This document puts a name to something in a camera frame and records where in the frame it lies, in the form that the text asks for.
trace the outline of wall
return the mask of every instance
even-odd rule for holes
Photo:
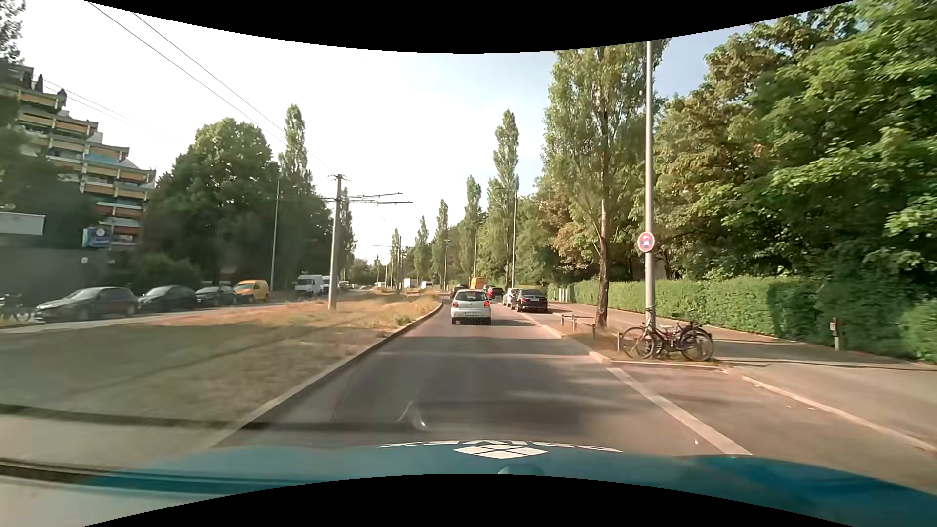
[[[27,305],[99,285],[107,275],[108,251],[0,247],[0,294],[22,294]]]

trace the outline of dry grass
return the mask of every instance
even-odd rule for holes
[[[438,305],[435,294],[361,294],[339,302],[338,311],[302,302],[58,332],[30,340],[38,351],[63,355],[34,364],[33,373],[72,386],[49,384],[46,398],[30,399],[96,414],[232,420]],[[65,359],[66,351],[75,358]],[[18,399],[11,395],[4,397]]]

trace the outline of blue car hood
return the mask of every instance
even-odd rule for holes
[[[91,485],[230,495],[352,478],[524,474],[680,490],[855,527],[937,525],[937,496],[882,480],[751,456],[659,457],[523,441],[430,441],[343,449],[219,448],[102,476]]]

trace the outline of no parking sign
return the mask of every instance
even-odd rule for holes
[[[644,231],[638,236],[638,250],[651,252],[652,249],[654,249],[654,234]]]

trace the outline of sign pole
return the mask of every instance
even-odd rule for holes
[[[646,123],[645,123],[645,231],[654,232],[654,62],[651,41],[647,41],[647,67],[645,76],[647,86]],[[654,247],[645,252],[645,308],[654,306]],[[656,309],[647,313],[647,325],[657,325]]]

